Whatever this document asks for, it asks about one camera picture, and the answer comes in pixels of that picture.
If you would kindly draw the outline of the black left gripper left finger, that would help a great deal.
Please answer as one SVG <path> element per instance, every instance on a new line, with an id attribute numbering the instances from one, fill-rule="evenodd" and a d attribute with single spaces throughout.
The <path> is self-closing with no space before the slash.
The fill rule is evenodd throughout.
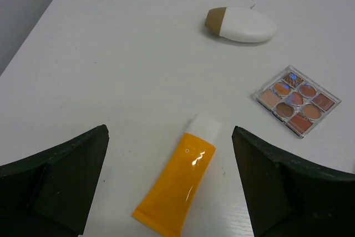
<path id="1" fill-rule="evenodd" d="M 83 235 L 109 143 L 106 125 L 1 166 L 1 236 Z"/>

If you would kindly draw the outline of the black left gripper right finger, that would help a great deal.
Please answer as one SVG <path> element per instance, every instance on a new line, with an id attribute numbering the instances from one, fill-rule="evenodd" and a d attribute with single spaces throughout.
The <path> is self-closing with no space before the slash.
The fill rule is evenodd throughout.
<path id="1" fill-rule="evenodd" d="M 232 134 L 254 236 L 354 236 L 354 174 Z"/>

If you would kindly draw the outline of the orange tube white cap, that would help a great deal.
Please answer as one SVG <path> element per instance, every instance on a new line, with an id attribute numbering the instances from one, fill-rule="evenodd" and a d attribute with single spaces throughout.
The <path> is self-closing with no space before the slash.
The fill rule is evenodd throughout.
<path id="1" fill-rule="evenodd" d="M 215 153 L 221 123 L 196 114 L 133 218 L 162 236 L 180 236 L 201 179 Z"/>

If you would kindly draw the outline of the white bottle brown cap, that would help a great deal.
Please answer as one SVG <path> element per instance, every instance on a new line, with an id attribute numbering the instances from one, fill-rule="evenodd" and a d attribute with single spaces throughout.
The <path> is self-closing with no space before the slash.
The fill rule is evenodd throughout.
<path id="1" fill-rule="evenodd" d="M 208 11 L 205 27 L 213 34 L 240 43 L 267 42 L 277 26 L 266 15 L 242 7 L 219 7 Z"/>

